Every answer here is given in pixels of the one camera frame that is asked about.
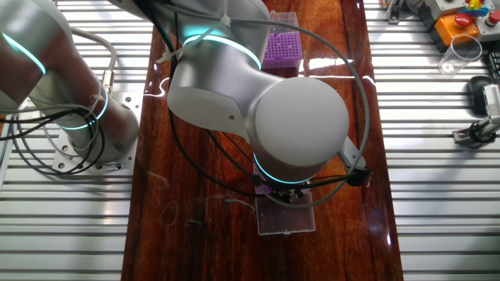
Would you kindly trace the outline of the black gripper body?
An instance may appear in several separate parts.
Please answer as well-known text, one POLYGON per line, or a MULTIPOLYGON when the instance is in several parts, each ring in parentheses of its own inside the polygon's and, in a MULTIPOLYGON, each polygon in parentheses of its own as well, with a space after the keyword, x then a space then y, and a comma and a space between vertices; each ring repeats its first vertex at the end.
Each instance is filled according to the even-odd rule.
POLYGON ((286 189, 278 189, 277 187, 270 188, 271 195, 278 199, 279 201, 283 201, 284 203, 294 203, 298 199, 304 197, 304 192, 301 188, 286 188, 286 189))

